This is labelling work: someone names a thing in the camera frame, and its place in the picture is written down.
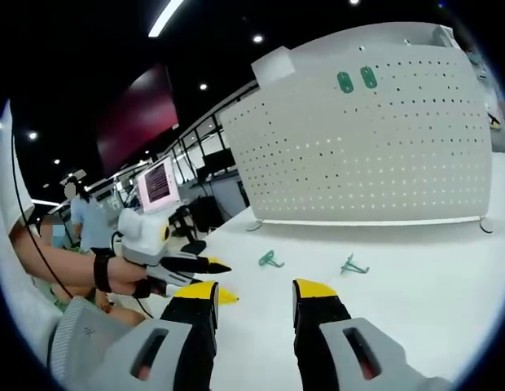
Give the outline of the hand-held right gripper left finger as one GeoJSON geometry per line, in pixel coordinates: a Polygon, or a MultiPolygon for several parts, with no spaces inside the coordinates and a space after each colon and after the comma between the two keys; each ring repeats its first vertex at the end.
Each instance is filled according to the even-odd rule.
{"type": "Polygon", "coordinates": [[[219,284],[180,288],[159,319],[130,330],[106,352],[89,390],[209,390],[217,353],[219,284]]]}

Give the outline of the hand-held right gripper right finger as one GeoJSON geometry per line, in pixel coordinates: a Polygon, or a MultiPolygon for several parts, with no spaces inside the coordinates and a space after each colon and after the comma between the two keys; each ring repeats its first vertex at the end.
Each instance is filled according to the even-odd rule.
{"type": "Polygon", "coordinates": [[[292,282],[294,353],[304,390],[452,390],[411,367],[404,348],[364,318],[350,316],[336,291],[292,282]]]}

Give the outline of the person's left hand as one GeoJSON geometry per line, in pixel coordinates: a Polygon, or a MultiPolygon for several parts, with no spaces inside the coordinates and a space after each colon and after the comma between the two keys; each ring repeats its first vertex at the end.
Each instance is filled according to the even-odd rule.
{"type": "Polygon", "coordinates": [[[113,257],[108,261],[108,282],[114,293],[147,298],[152,293],[161,294],[160,285],[152,283],[147,269],[135,265],[123,257],[113,257]]]}

